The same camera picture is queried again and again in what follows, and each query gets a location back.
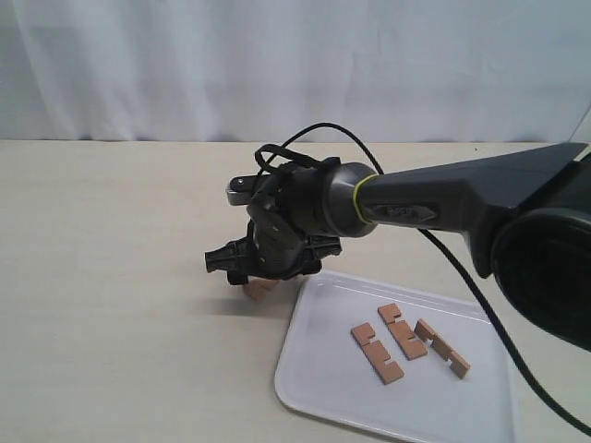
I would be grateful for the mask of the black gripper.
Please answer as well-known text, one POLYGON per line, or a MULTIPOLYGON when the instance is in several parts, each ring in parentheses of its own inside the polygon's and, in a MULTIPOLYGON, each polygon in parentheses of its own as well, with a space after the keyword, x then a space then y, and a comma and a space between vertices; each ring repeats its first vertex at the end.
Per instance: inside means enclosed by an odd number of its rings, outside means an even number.
POLYGON ((341 240, 334 236, 309 235, 294 248, 280 247, 253 221, 248 222, 246 239, 250 247, 247 266, 240 267, 235 246, 222 246, 204 253, 206 271, 225 271, 232 286, 244 286, 255 277, 290 280, 319 273, 324 258, 342 253, 341 240))

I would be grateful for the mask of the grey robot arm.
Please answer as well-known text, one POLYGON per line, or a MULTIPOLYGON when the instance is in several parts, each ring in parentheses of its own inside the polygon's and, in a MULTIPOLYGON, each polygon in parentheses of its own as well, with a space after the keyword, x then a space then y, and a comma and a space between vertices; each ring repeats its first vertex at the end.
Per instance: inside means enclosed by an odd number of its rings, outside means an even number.
POLYGON ((590 346, 590 147, 566 142, 478 160, 381 174, 360 162, 281 156, 237 177, 229 202, 245 206, 246 235, 205 256, 233 285, 320 271, 341 240, 387 224, 460 234, 476 273, 544 331, 590 346))

